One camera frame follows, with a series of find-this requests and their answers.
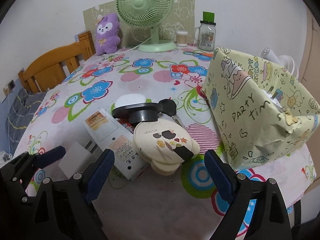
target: wrapping paper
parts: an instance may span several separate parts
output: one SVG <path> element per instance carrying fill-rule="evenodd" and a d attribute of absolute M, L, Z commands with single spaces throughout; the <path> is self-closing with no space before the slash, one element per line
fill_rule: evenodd
<path fill-rule="evenodd" d="M 281 105 L 267 96 L 270 88 Z M 319 126 L 320 109 L 307 89 L 285 68 L 259 57 L 215 49 L 203 91 L 228 163 L 237 170 L 292 153 Z"/>

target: purple plush toy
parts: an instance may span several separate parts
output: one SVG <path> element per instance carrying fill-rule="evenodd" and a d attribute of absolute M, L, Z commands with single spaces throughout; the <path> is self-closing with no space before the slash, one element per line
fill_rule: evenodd
<path fill-rule="evenodd" d="M 111 54 L 117 51 L 120 43 L 118 37 L 120 28 L 119 18 L 115 13 L 105 15 L 98 23 L 96 34 L 96 54 Z"/>

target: yellow bow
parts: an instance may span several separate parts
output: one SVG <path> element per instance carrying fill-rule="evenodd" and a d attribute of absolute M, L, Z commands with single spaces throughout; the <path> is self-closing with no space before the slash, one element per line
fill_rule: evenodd
<path fill-rule="evenodd" d="M 105 43 L 106 41 L 107 41 L 107 39 L 98 40 L 98 42 L 100 43 L 100 46 L 102 46 L 102 44 Z"/>

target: fan base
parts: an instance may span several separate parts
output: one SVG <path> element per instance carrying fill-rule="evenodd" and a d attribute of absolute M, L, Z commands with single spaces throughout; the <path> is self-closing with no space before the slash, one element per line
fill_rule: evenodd
<path fill-rule="evenodd" d="M 147 41 L 146 43 L 140 45 L 138 50 L 142 52 L 164 52 L 173 50 L 176 47 L 177 45 L 172 41 L 159 40 L 159 43 L 156 44 L 152 44 L 151 41 Z"/>

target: black lid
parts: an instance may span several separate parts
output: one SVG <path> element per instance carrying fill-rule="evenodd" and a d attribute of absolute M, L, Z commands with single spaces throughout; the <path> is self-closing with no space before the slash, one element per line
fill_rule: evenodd
<path fill-rule="evenodd" d="M 112 111 L 112 116 L 113 118 L 129 119 L 129 123 L 133 126 L 136 126 L 140 122 L 158 121 L 158 113 L 161 111 L 161 104 L 141 103 L 115 108 Z"/>
<path fill-rule="evenodd" d="M 216 23 L 213 22 L 200 21 L 200 23 L 216 26 Z"/>

